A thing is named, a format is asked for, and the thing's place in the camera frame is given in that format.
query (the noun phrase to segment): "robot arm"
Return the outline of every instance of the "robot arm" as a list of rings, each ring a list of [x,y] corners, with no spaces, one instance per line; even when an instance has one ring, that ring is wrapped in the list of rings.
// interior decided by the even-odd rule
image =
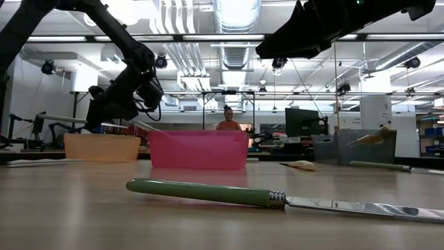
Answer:
[[[412,21],[430,13],[436,0],[309,0],[296,2],[290,20],[257,48],[262,59],[313,58],[333,41],[388,17],[408,13]]]
[[[139,113],[133,100],[135,92],[143,99],[147,107],[145,111],[157,108],[163,90],[155,74],[154,53],[134,40],[100,0],[22,0],[17,12],[0,32],[0,81],[1,73],[6,72],[37,25],[54,8],[86,13],[121,49],[123,62],[127,64],[105,91],[90,88],[94,99],[89,105],[86,129],[92,130],[110,119],[131,120],[136,117]]]

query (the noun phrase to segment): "desk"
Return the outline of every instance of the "desk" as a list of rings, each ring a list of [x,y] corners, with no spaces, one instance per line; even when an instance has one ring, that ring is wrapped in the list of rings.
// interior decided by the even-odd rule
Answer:
[[[265,210],[129,192],[149,161],[0,168],[0,249],[442,249],[444,226],[287,208]],[[248,163],[256,188],[300,197],[444,208],[444,179],[319,165]]]

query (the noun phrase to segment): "green knife handle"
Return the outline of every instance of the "green knife handle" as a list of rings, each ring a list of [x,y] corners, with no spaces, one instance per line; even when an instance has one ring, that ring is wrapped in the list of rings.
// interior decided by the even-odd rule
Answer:
[[[395,170],[395,171],[403,171],[410,172],[411,167],[405,165],[394,165],[394,164],[384,164],[384,163],[374,163],[374,162],[361,162],[361,161],[352,161],[352,166],[355,167],[374,167],[379,169],[387,169],[387,170]]]
[[[284,208],[285,193],[270,190],[134,178],[126,189],[145,194],[235,203],[263,208]]]

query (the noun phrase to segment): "utensil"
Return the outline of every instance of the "utensil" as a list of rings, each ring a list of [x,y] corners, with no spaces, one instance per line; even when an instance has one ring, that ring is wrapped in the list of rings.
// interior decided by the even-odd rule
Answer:
[[[340,213],[378,215],[393,219],[405,219],[414,222],[444,223],[444,210],[395,206],[382,203],[349,202],[302,197],[286,197],[281,191],[206,185],[163,181],[150,178],[134,178],[126,183],[126,188],[133,192],[158,194],[170,197],[200,199],[235,203],[263,208],[283,209],[286,205],[294,208],[325,210]]]
[[[410,167],[407,165],[395,165],[395,164],[384,164],[384,163],[362,162],[362,161],[352,161],[350,164],[355,167],[373,167],[373,168],[409,172],[409,173],[444,175],[444,171],[433,170],[433,169],[421,169],[417,167]]]

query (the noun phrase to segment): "ceiling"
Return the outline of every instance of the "ceiling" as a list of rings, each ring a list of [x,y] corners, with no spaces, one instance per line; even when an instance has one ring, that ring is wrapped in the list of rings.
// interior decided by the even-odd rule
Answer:
[[[424,33],[432,32],[434,28],[444,23],[442,16],[444,15],[444,6],[441,2],[435,7],[433,13],[411,22],[408,15],[395,14],[379,22],[371,24],[364,28],[363,33]],[[260,9],[259,21],[257,24],[257,33],[273,33],[288,18],[293,11],[295,1],[279,1],[279,0],[263,0]],[[12,17],[19,6],[17,1],[6,0],[0,9],[0,28]],[[214,12],[212,11],[212,2],[209,0],[194,1],[194,27],[197,33],[215,33]],[[151,33],[149,21],[141,19],[136,25],[129,26],[127,31],[130,34],[148,34]],[[91,27],[85,24],[84,14],[79,12],[63,12],[54,10],[47,15],[37,29],[34,35],[102,35],[103,32],[97,27]],[[364,59],[374,61],[387,56],[391,52],[399,49],[406,43],[404,42],[338,42],[335,50],[332,47],[322,52],[319,56],[311,60],[293,59],[293,63],[289,61],[284,67],[284,72],[280,76],[274,76],[271,67],[264,67],[256,53],[250,55],[249,69],[252,72],[247,73],[245,85],[247,90],[257,90],[260,80],[265,80],[268,91],[302,91],[305,90],[302,82],[308,86],[309,91],[319,92],[326,91],[333,84],[331,83],[335,76],[349,69],[351,65],[358,63]],[[221,72],[219,65],[219,49],[211,46],[211,42],[201,42],[199,44],[200,54],[205,62],[205,67],[210,74],[210,85],[212,88],[221,87]],[[42,52],[72,52],[90,60],[97,64],[106,72],[105,76],[101,76],[100,84],[105,85],[109,78],[115,77],[122,70],[114,63],[101,62],[101,49],[104,44],[28,44],[25,51],[39,54]],[[149,43],[146,44],[154,53],[166,53],[162,44]],[[422,65],[417,72],[409,72],[404,68],[391,69],[391,85],[393,90],[404,90],[407,86],[426,81],[431,78],[442,75],[444,64],[439,60],[444,58],[444,45],[430,49],[421,54],[419,58]],[[178,91],[176,77],[178,70],[169,62],[166,69],[159,69],[157,76],[161,80],[165,90]],[[352,91],[359,91],[360,79],[358,76],[354,78],[341,79],[351,83]],[[444,90],[444,85],[430,85],[421,90],[421,92],[435,92]]]

